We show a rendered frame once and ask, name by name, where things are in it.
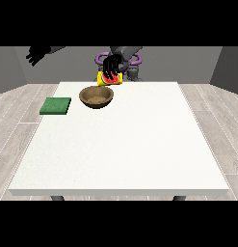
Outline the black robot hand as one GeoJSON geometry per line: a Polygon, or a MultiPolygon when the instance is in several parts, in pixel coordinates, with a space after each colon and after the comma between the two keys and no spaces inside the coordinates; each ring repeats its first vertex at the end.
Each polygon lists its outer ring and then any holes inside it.
{"type": "Polygon", "coordinates": [[[26,56],[26,59],[32,66],[34,66],[50,51],[50,46],[31,46],[29,49],[29,54],[26,56]]]}
{"type": "Polygon", "coordinates": [[[119,54],[108,56],[103,61],[103,74],[105,77],[107,79],[113,79],[113,76],[119,73],[119,64],[121,63],[122,59],[119,54]]]}

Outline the yellow cup with melon print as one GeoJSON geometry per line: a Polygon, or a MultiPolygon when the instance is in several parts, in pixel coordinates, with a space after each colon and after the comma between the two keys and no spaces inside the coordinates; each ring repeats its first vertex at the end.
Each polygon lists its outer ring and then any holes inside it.
{"type": "Polygon", "coordinates": [[[118,73],[113,75],[113,78],[107,78],[102,71],[97,73],[97,85],[98,86],[110,86],[110,85],[119,85],[122,83],[122,74],[118,73]]]}

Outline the brown wooden bowl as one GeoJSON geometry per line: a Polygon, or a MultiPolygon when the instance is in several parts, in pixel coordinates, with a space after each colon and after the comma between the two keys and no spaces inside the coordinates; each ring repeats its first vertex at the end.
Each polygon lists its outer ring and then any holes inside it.
{"type": "Polygon", "coordinates": [[[104,86],[90,86],[79,93],[80,100],[92,109],[100,109],[107,106],[113,97],[113,90],[104,86]]]}

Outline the green square pad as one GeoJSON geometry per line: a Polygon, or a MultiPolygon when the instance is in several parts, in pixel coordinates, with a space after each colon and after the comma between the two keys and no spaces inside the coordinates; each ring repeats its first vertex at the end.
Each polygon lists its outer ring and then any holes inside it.
{"type": "Polygon", "coordinates": [[[70,97],[48,97],[41,109],[41,115],[65,115],[71,103],[70,97]]]}

